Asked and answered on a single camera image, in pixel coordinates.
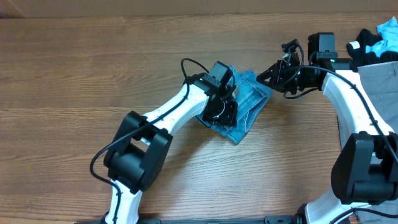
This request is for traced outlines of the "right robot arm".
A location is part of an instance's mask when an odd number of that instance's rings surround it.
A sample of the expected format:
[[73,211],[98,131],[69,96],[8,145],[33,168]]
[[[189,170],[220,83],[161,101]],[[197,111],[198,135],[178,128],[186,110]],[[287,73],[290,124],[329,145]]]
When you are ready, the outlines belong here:
[[284,57],[258,75],[259,83],[296,99],[315,90],[333,105],[339,122],[341,152],[331,170],[331,187],[295,215],[266,216],[266,223],[341,223],[355,212],[397,198],[397,134],[367,96],[357,67],[335,50],[335,35],[282,44]]

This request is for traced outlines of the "blue denim jeans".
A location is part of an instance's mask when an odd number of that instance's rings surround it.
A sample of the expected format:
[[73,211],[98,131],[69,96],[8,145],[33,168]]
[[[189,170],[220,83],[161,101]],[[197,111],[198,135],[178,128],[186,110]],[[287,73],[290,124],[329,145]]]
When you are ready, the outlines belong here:
[[238,103],[237,125],[231,127],[206,122],[202,119],[203,113],[196,116],[196,119],[207,128],[211,128],[235,144],[239,144],[269,101],[273,90],[257,82],[253,70],[237,72],[232,65],[229,68],[233,71],[235,84],[239,90],[238,96],[235,98]]

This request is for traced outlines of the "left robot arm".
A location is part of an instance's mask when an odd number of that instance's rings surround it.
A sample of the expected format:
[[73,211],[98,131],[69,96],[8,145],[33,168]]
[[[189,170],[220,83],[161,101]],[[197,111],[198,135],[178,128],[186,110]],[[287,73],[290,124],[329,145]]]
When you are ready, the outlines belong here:
[[142,194],[160,174],[173,135],[196,116],[209,127],[235,126],[236,89],[232,69],[216,62],[211,70],[185,76],[180,91],[156,110],[128,113],[103,161],[113,196],[101,222],[137,223]]

